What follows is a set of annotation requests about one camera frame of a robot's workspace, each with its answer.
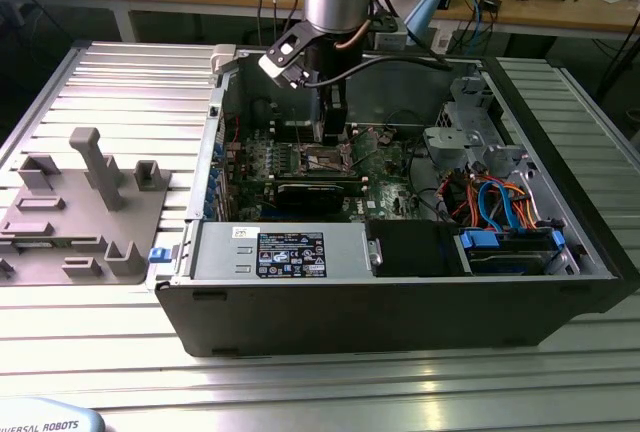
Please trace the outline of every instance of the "blue latch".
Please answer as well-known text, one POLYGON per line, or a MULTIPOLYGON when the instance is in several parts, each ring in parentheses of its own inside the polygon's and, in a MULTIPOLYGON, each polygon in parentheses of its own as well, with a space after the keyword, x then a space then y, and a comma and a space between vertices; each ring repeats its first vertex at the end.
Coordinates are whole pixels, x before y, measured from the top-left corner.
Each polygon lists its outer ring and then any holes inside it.
POLYGON ((171 263, 171 249, 163 249, 162 247, 154 247, 149 252, 150 264, 169 264, 171 263))
POLYGON ((472 247, 500 248, 496 233, 491 230, 465 230, 460 235, 460 240, 465 249, 472 247))
POLYGON ((551 237, 553 237, 553 241, 556 243, 559 249, 563 248, 564 245, 566 244, 566 241, 564 240, 564 235, 562 235, 562 232, 560 232, 559 230, 554 230, 551 233, 551 237))

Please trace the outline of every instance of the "blue cable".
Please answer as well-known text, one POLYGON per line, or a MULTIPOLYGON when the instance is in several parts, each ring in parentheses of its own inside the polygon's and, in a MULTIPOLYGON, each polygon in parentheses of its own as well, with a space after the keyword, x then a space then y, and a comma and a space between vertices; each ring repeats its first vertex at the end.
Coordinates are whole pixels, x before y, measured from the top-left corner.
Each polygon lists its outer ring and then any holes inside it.
POLYGON ((476 45, 476 39, 478 38, 478 33, 480 32, 480 26, 482 24, 482 15, 480 14, 480 6, 478 5, 478 0, 472 0, 473 7, 476 11, 476 30, 473 31, 473 37, 471 37, 471 42, 469 42, 469 48, 464 53, 464 55, 470 55, 473 47, 476 45))
POLYGON ((500 227, 500 225, 497 222, 495 222, 493 219, 491 219, 491 217, 489 217, 489 214, 487 214, 487 209, 484 206, 484 196, 486 195, 487 190, 489 190, 489 187, 493 185, 495 185, 496 187, 498 187, 498 189, 500 189, 500 194, 502 195, 502 202, 504 204, 504 213, 507 216, 509 227, 511 227, 512 229, 522 230, 522 224, 520 224, 518 217, 516 216, 516 214, 513 213, 513 210, 511 209, 511 200, 509 199, 509 192, 507 192, 507 189, 505 189, 504 186, 499 182, 490 180, 489 182, 485 182, 482 185, 482 187, 480 187, 480 192, 478 192, 478 209, 480 210, 480 215, 484 220, 487 221, 487 223, 491 227, 496 229, 497 232, 502 232, 502 227, 500 227))

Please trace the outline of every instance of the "slotted aluminum surface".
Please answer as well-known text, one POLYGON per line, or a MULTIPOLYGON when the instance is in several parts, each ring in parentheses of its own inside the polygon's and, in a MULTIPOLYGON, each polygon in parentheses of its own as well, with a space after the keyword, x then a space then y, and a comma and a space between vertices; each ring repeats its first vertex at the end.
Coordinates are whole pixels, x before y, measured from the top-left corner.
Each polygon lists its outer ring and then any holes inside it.
MULTIPOLYGON (((627 254, 640 268, 640 157, 566 70, 500 59, 520 95, 627 254)), ((515 143, 514 124, 503 123, 515 143)))
MULTIPOLYGON (((139 67, 151 68, 146 56, 179 56, 189 64, 191 58, 206 58, 211 49, 98 44, 89 49, 92 53, 118 56, 118 63, 135 59, 139 67)), ((195 163, 190 147, 179 148, 178 153, 173 143, 197 142, 191 133, 197 137, 196 129, 204 119, 199 102, 203 99, 183 95, 185 88, 206 89, 206 81, 197 74, 162 79, 151 74, 135 79, 124 79, 119 73, 93 75, 85 71, 83 57, 79 53, 67 60, 68 73, 63 66, 60 83, 48 86, 55 91, 50 101, 70 97, 68 93, 77 98, 93 87, 91 94, 97 95, 91 97, 108 95, 101 97, 103 109, 36 107, 31 131, 5 166, 15 169, 18 155, 36 140, 49 140, 44 143, 52 148, 52 140, 62 141, 75 123, 121 125, 105 129, 109 130, 105 139, 113 140, 113 151, 123 167, 142 156, 153 156, 175 172, 163 222, 174 221, 176 228, 161 229, 156 240, 173 243, 179 239, 178 223, 195 163), (151 97, 150 89, 163 88, 160 81, 166 89, 159 94, 180 90, 172 96, 175 101, 190 101, 193 107, 175 110, 172 97, 151 97), (73 88, 85 85, 89 88, 73 88), (120 93, 116 90, 120 86, 123 94, 136 89, 123 98, 137 101, 139 107, 102 113, 112 107, 108 99, 120 93), (155 100, 164 101, 164 106, 147 109, 143 105, 156 104, 151 102, 155 100), (140 107, 145 111, 133 111, 140 107), (164 137, 161 127, 175 128, 175 137, 164 137), (140 134, 134 139, 146 144, 144 150, 119 152, 118 140, 132 134, 140 134), (154 150, 148 147, 153 140, 158 141, 154 150)), ((93 62, 99 59, 91 57, 93 62)), ((193 70, 199 71, 200 62, 194 63, 193 70)), ((153 67, 162 69, 162 65, 153 67)), ((187 65, 181 69, 191 70, 187 65)), ((82 167, 71 151, 56 151, 54 156, 63 167, 82 167)), ((3 168, 2 172, 0 185, 8 203, 20 181, 14 171, 3 168)), ((144 286, 0 289, 0 396, 39 395, 93 407, 115 432, 636 431, 640 427, 638 350, 637 295, 606 315, 574 320, 538 348, 196 359, 184 352, 154 295, 144 286)))

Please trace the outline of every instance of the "workbench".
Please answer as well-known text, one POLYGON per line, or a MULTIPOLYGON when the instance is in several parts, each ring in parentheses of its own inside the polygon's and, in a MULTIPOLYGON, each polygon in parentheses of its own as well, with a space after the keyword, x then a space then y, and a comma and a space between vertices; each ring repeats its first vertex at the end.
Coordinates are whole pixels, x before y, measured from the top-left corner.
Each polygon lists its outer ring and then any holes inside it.
MULTIPOLYGON (((83 169, 68 137, 76 126, 90 125, 122 168, 152 158, 173 172, 155 244, 179 241, 213 87, 212 52, 119 43, 72 49, 0 149, 0 207, 15 197, 22 183, 16 168, 27 153, 83 169)), ((519 74, 527 80, 549 75, 519 74)), ((543 102, 532 97, 533 105, 543 102)), ((575 133, 587 133, 577 110, 543 111, 540 120, 551 132, 578 121, 585 130, 575 133)), ((615 164, 602 166, 609 180, 583 171, 584 186, 613 194, 614 208, 631 207, 630 219, 616 230, 633 233, 624 224, 637 220, 636 179, 629 178, 628 191, 615 190, 615 164), (617 199, 621 194, 627 205, 617 199)), ((635 244, 628 247, 640 263, 635 244)), ((637 294, 605 315, 578 317, 536 348, 202 359, 183 350, 148 290, 152 276, 148 282, 0 287, 0 397, 38 395, 95 408, 111 432, 615 432, 640 426, 637 294)))
MULTIPOLYGON (((0 0, 24 3, 28 0, 0 0)), ((124 42, 136 42, 132 11, 174 12, 202 15, 255 17, 258 0, 40 0, 44 5, 104 8, 113 12, 124 42)), ((583 37, 593 39, 623 39, 637 16, 628 1, 608 4, 600 0, 502 0, 495 32, 544 35, 553 37, 583 37)), ((285 18, 293 0, 277 1, 277 16, 285 18)), ((295 18, 301 17, 303 0, 295 18)), ((272 1, 265 0, 264 17, 272 17, 272 1)), ((464 28, 472 12, 464 0, 453 0, 449 10, 436 13, 431 27, 438 30, 434 50, 446 50, 453 31, 464 28)))

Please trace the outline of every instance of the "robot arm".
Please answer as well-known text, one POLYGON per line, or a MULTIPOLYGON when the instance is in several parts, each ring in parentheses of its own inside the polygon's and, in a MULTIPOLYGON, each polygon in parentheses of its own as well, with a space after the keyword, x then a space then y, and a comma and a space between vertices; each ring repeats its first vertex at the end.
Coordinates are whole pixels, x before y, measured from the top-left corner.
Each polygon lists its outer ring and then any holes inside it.
POLYGON ((287 31, 261 58, 262 69, 280 86, 294 88, 309 78, 306 68, 321 79, 334 77, 357 65, 362 56, 358 41, 340 47, 358 34, 368 20, 369 0, 305 0, 306 20, 287 31), (306 68, 299 59, 306 50, 306 68))

